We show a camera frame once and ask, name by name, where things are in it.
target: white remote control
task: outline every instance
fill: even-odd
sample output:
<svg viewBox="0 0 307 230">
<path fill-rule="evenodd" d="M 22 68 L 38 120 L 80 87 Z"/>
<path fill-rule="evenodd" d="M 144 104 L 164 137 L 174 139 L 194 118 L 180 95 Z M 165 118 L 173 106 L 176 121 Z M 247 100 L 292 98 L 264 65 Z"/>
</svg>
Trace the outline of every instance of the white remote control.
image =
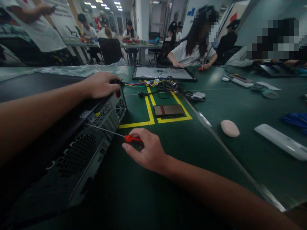
<svg viewBox="0 0 307 230">
<path fill-rule="evenodd" d="M 307 148 L 292 140 L 267 124 L 262 124 L 254 129 L 256 132 L 285 150 L 298 160 L 307 160 Z"/>
</svg>

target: screwdriver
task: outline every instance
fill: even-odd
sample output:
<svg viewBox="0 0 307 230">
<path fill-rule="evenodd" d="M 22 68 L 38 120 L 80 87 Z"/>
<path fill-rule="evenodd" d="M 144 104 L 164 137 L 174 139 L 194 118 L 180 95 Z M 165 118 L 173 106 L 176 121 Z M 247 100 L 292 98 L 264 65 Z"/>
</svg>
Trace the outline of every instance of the screwdriver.
<svg viewBox="0 0 307 230">
<path fill-rule="evenodd" d="M 139 139 L 139 138 L 136 138 L 136 137 L 133 137 L 133 136 L 130 136 L 130 135 L 125 135 L 125 136 L 123 136 L 123 135 L 114 133 L 114 132 L 112 132 L 112 131 L 109 131 L 109 130 L 107 130 L 107 129 L 103 129 L 103 128 L 100 128 L 100 127 L 97 127 L 97 126 L 94 126 L 94 125 L 90 125 L 90 124 L 87 124 L 87 125 L 88 125 L 88 126 L 92 126 L 92 127 L 94 127 L 94 128 L 97 128 L 97 129 L 104 130 L 104 131 L 109 132 L 109 133 L 116 134 L 116 135 L 118 135 L 118 136 L 123 137 L 124 140 L 125 140 L 126 142 L 134 143 L 134 144 L 140 146 L 141 148 L 145 148 L 143 141 L 142 141 L 141 139 Z"/>
</svg>

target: red screwdriver handle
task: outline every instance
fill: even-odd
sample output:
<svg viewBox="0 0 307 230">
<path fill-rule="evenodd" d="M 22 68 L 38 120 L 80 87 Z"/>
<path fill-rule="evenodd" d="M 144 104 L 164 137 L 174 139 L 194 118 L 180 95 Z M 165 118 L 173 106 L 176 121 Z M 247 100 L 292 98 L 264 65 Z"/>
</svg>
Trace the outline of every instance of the red screwdriver handle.
<svg viewBox="0 0 307 230">
<path fill-rule="evenodd" d="M 130 142 L 130 143 L 134 143 L 134 144 L 140 146 L 141 148 L 145 148 L 143 141 L 139 138 L 136 138 L 136 137 L 133 137 L 133 136 L 130 136 L 130 135 L 126 135 L 125 141 Z"/>
</svg>

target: pink computer mouse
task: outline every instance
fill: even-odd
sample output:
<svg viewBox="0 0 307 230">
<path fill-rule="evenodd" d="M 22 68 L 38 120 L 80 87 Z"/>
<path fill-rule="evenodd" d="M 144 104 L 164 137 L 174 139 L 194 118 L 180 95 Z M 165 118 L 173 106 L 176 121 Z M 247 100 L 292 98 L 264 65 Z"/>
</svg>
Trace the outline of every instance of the pink computer mouse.
<svg viewBox="0 0 307 230">
<path fill-rule="evenodd" d="M 230 120 L 223 120 L 221 122 L 221 127 L 224 133 L 230 137 L 237 137 L 240 135 L 240 131 L 235 123 Z"/>
</svg>

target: screwdriver shaft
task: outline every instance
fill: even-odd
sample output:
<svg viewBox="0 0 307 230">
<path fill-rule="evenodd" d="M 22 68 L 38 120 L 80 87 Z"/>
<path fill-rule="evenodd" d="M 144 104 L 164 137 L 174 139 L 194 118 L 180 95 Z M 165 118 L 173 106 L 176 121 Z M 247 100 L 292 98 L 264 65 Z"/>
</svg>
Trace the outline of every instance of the screwdriver shaft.
<svg viewBox="0 0 307 230">
<path fill-rule="evenodd" d="M 121 136 L 121 137 L 125 138 L 125 136 L 120 135 L 120 134 L 117 134 L 117 133 L 114 133 L 114 132 L 112 132 L 112 131 L 109 131 L 109 130 L 106 130 L 106 129 L 103 129 L 103 128 L 100 128 L 100 127 L 97 127 L 97 126 L 94 126 L 94 125 L 90 125 L 90 124 L 87 124 L 87 125 L 88 125 L 88 126 L 92 126 L 92 127 L 94 127 L 94 128 L 97 128 L 97 129 L 101 129 L 101 130 L 107 131 L 107 132 L 109 132 L 109 133 L 116 134 L 116 135 L 118 135 L 118 136 Z"/>
</svg>

